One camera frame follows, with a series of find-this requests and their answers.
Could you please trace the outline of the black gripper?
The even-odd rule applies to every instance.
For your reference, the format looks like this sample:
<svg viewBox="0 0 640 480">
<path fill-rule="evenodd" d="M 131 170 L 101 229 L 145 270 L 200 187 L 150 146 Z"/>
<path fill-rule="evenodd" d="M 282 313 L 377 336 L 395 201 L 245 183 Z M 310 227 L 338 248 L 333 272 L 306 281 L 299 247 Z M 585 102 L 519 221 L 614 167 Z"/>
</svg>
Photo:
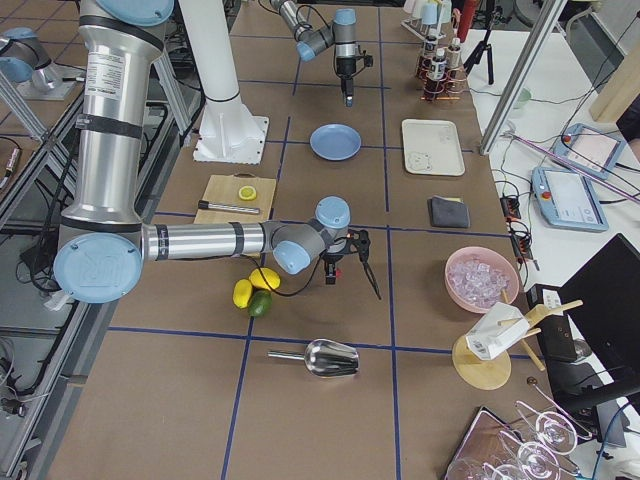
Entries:
<svg viewBox="0 0 640 480">
<path fill-rule="evenodd" d="M 365 68 L 373 66 L 373 57 L 361 49 L 336 49 L 334 53 L 334 70 L 340 79 L 344 105 L 353 106 L 354 81 Z"/>
<path fill-rule="evenodd" d="M 338 279 L 337 263 L 347 255 L 357 254 L 363 267 L 367 281 L 371 285 L 378 300 L 382 299 L 379 284 L 374 271 L 368 263 L 370 238 L 367 230 L 349 229 L 347 234 L 334 241 L 327 251 L 322 254 L 324 264 L 325 284 L 334 285 Z"/>
</svg>

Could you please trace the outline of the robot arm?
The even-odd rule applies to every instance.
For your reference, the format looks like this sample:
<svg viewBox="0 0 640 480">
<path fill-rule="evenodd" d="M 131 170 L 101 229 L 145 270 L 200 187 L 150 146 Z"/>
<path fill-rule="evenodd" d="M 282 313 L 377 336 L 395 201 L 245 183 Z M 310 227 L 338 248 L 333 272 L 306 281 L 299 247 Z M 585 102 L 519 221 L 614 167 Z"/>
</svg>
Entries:
<svg viewBox="0 0 640 480">
<path fill-rule="evenodd" d="M 346 107 L 352 107 L 354 78 L 374 63 L 373 57 L 357 41 L 355 10 L 340 8 L 331 22 L 315 29 L 301 13 L 303 5 L 296 1 L 270 1 L 269 4 L 292 33 L 302 61 L 309 62 L 333 49 L 334 73 L 340 79 L 343 101 Z"/>
<path fill-rule="evenodd" d="M 289 274 L 323 263 L 332 276 L 348 254 L 366 261 L 368 235 L 350 226 L 348 204 L 318 203 L 302 224 L 146 225 L 134 208 L 144 106 L 165 25 L 179 9 L 204 98 L 195 157 L 256 164 L 269 121 L 241 99 L 229 30 L 218 1 L 84 1 L 79 30 L 88 50 L 73 203 L 61 215 L 54 277 L 72 298 L 108 303 L 138 283 L 145 261 L 213 259 L 271 253 Z"/>
</svg>

